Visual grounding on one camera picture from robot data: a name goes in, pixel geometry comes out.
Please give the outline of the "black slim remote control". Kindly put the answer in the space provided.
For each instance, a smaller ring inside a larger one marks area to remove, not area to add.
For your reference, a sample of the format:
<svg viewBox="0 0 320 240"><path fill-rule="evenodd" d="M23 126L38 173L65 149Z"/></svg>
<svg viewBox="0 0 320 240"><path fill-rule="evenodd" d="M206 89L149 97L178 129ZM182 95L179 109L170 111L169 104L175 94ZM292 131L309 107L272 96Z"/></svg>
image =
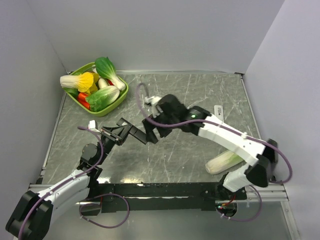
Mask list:
<svg viewBox="0 0 320 240"><path fill-rule="evenodd" d="M129 121L125 120L124 118L121 118L116 123L122 130L120 131L120 138L122 140L122 143L124 143L129 135L133 136L135 139L140 141L143 144L147 144L147 135L142 130L138 129L136 126L134 126Z"/></svg>

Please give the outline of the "white remote control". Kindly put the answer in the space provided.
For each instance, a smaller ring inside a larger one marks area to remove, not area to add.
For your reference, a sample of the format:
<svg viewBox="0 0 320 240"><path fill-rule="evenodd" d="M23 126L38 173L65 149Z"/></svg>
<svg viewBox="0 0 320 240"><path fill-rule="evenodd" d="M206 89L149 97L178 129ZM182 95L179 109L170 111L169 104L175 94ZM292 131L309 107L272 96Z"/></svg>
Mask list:
<svg viewBox="0 0 320 240"><path fill-rule="evenodd" d="M222 105L214 106L214 115L222 122L224 122L224 111Z"/></svg>

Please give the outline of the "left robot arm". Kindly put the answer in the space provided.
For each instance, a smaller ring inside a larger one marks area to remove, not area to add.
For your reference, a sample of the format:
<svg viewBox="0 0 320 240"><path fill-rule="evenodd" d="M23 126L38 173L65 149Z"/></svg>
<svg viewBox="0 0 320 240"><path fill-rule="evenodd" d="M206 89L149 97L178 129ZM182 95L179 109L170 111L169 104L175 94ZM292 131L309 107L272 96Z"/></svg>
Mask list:
<svg viewBox="0 0 320 240"><path fill-rule="evenodd" d="M124 143L130 125L103 127L101 130L80 126L79 130L93 134L97 144L82 149L79 165L69 176L41 190L25 192L5 225L5 230L19 240L42 240L51 224L75 203L93 201L99 195L99 166L112 148Z"/></svg>

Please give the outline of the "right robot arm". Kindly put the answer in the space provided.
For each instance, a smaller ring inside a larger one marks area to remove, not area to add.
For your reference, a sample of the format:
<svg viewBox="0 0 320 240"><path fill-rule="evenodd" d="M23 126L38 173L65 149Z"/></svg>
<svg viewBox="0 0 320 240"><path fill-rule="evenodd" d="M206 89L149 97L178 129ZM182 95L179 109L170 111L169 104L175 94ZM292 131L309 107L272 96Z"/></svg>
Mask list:
<svg viewBox="0 0 320 240"><path fill-rule="evenodd" d="M161 137L167 136L173 129L180 129L211 140L244 160L242 167L228 172L220 180L218 193L223 199L230 199L236 191L248 185L261 188L269 185L278 162L276 141L252 138L199 106L188 109L172 94L145 97L144 104L151 108L151 115L144 119L151 141L157 140L154 128Z"/></svg>

